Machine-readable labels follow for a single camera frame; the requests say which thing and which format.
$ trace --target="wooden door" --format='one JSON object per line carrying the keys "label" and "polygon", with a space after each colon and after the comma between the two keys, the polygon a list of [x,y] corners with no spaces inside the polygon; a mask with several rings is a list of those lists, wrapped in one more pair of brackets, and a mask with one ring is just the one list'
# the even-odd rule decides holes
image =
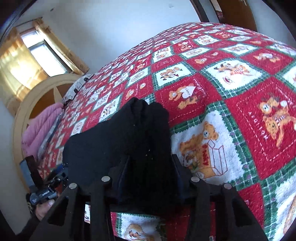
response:
{"label": "wooden door", "polygon": [[257,32],[256,23],[247,0],[217,0],[225,23]]}

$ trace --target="red and white patchwork quilt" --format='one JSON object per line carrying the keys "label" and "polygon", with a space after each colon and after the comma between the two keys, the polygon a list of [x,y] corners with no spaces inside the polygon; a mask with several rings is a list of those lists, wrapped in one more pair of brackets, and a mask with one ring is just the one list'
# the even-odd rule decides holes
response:
{"label": "red and white patchwork quilt", "polygon": [[[163,31],[81,88],[40,173],[62,163],[70,136],[109,119],[130,98],[156,101],[169,111],[172,153],[182,165],[208,183],[235,186],[268,239],[278,241],[296,217],[295,58],[294,48],[231,25],[185,23]],[[128,240],[183,240],[188,220],[187,209],[168,220],[112,213],[114,233]]]}

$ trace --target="orange curtain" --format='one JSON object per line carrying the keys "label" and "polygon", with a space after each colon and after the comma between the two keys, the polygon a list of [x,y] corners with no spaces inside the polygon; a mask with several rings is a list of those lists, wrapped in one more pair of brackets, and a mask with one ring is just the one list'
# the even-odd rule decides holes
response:
{"label": "orange curtain", "polygon": [[42,34],[46,42],[52,47],[56,54],[73,70],[75,74],[84,75],[89,67],[70,49],[68,49],[52,32],[41,18],[33,21],[36,30]]}
{"label": "orange curtain", "polygon": [[0,47],[0,98],[15,116],[27,93],[49,76],[13,28]]}

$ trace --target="metal screw head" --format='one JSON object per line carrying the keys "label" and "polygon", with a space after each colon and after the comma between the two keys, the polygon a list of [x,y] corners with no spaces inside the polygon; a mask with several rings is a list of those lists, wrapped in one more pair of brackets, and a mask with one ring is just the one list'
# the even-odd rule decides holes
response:
{"label": "metal screw head", "polygon": [[231,186],[231,184],[229,184],[229,183],[225,183],[225,184],[224,184],[224,188],[229,190],[229,189],[232,188],[232,186]]}
{"label": "metal screw head", "polygon": [[105,183],[106,182],[109,182],[110,181],[110,177],[109,176],[103,176],[102,177],[102,181],[105,182]]}
{"label": "metal screw head", "polygon": [[70,185],[69,185],[69,188],[70,189],[75,189],[77,187],[77,184],[76,183],[71,183]]}
{"label": "metal screw head", "polygon": [[199,177],[192,177],[191,181],[193,181],[194,183],[198,183],[200,181]]}

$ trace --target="finger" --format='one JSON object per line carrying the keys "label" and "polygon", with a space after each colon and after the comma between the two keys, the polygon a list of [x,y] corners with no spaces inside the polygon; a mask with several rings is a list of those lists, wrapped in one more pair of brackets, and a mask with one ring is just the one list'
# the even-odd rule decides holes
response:
{"label": "finger", "polygon": [[35,214],[39,220],[43,219],[43,217],[47,214],[48,210],[51,208],[51,206],[54,204],[54,200],[48,200],[45,203],[38,204],[36,207]]}

